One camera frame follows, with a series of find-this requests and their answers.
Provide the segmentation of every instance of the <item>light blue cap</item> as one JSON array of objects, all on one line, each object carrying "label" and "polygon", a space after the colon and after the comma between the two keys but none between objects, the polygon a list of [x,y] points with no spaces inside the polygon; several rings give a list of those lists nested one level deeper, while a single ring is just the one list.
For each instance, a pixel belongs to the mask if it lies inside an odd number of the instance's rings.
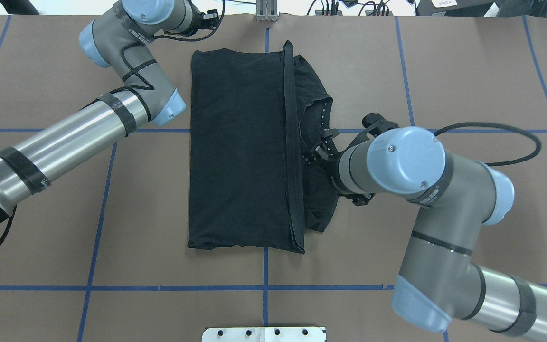
[{"label": "light blue cap", "polygon": [[170,17],[174,0],[122,0],[122,5],[135,21],[154,25]]},{"label": "light blue cap", "polygon": [[174,119],[177,115],[184,112],[187,108],[185,101],[180,97],[179,91],[174,89],[174,93],[161,109],[161,112],[153,119],[153,123],[157,126],[163,126]]},{"label": "light blue cap", "polygon": [[434,185],[446,163],[444,147],[421,127],[389,130],[374,139],[367,152],[367,168],[386,190],[409,194]]},{"label": "light blue cap", "polygon": [[96,43],[94,43],[94,36],[92,33],[92,26],[94,25],[94,20],[91,21],[80,33],[79,41],[80,46],[84,54],[94,62],[94,64],[99,67],[110,67],[109,63],[100,56],[100,52],[96,48]]},{"label": "light blue cap", "polygon": [[493,177],[493,183],[495,184],[495,208],[491,216],[482,224],[485,226],[495,225],[501,221],[506,214],[512,208],[514,204],[514,184],[510,181],[508,176],[503,173],[491,169],[487,164],[479,162],[487,168],[491,177]]},{"label": "light blue cap", "polygon": [[407,322],[433,333],[444,333],[452,320],[451,316],[401,275],[396,277],[391,306]]}]

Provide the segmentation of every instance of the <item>black cloth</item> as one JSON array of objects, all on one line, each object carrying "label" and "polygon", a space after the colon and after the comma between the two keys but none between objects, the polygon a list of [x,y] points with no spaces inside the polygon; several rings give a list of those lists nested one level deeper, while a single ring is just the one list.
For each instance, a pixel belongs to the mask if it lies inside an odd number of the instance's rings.
[{"label": "black cloth", "polygon": [[196,51],[191,74],[187,246],[304,253],[306,228],[324,231],[338,199],[302,157],[323,140],[332,98],[289,41],[266,54]]}]

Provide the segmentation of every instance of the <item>robotic arm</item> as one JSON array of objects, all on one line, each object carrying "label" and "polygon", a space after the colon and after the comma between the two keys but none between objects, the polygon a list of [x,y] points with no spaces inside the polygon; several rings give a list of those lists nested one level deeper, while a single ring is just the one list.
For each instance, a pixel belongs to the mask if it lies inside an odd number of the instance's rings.
[{"label": "robotic arm", "polygon": [[547,342],[547,288],[471,264],[481,226],[501,221],[512,207],[510,179],[445,151],[423,128],[378,133],[329,164],[342,194],[389,192],[421,205],[394,287],[395,312],[434,333],[454,317]]},{"label": "robotic arm", "polygon": [[82,50],[100,67],[113,66],[124,86],[0,151],[0,223],[20,201],[139,126],[161,126],[182,113],[185,102],[146,45],[159,30],[189,36],[219,22],[216,9],[205,14],[186,0],[121,0],[91,22],[79,36]]}]

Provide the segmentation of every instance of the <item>folded black garment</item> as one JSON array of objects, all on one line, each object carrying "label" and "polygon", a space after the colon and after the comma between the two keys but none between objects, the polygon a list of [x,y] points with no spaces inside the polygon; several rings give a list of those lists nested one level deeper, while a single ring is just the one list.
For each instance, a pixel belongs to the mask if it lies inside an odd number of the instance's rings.
[{"label": "folded black garment", "polygon": [[302,156],[331,153],[332,98],[310,64],[282,52],[196,51],[191,61],[188,247],[258,246],[304,253],[337,205],[326,173]]}]

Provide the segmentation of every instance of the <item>white label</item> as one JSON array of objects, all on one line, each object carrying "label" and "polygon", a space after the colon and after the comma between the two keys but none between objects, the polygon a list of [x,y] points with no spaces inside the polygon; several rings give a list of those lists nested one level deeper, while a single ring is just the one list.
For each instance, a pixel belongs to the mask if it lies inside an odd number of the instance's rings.
[{"label": "white label", "polygon": [[434,7],[439,9],[441,7],[456,6],[457,0],[432,0],[432,4],[434,4]]}]

